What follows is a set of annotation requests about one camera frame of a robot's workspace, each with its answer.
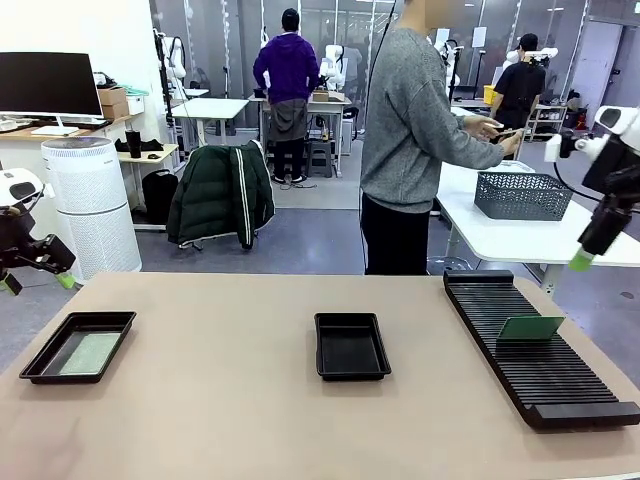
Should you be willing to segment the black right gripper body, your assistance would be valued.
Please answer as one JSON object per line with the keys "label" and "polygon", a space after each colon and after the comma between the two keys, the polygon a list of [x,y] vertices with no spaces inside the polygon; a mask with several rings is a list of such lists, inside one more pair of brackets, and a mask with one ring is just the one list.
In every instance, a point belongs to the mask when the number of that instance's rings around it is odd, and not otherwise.
{"label": "black right gripper body", "polygon": [[582,185],[605,196],[639,199],[639,154],[619,137],[586,139],[582,147],[592,161]]}

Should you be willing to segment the person's left hand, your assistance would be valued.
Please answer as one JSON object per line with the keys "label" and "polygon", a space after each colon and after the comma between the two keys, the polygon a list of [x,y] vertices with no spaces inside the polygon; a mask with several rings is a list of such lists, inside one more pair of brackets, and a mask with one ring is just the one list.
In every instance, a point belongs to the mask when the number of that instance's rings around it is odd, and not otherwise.
{"label": "person's left hand", "polygon": [[490,117],[478,116],[474,118],[473,135],[482,140],[493,140],[500,136],[504,125]]}

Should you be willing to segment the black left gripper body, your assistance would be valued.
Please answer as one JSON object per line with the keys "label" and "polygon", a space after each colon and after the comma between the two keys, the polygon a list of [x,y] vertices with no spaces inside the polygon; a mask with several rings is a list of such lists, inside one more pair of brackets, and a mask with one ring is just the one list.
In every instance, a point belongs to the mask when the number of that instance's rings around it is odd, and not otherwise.
{"label": "black left gripper body", "polygon": [[35,226],[22,202],[1,208],[1,272],[11,268],[37,268],[38,241],[31,235]]}

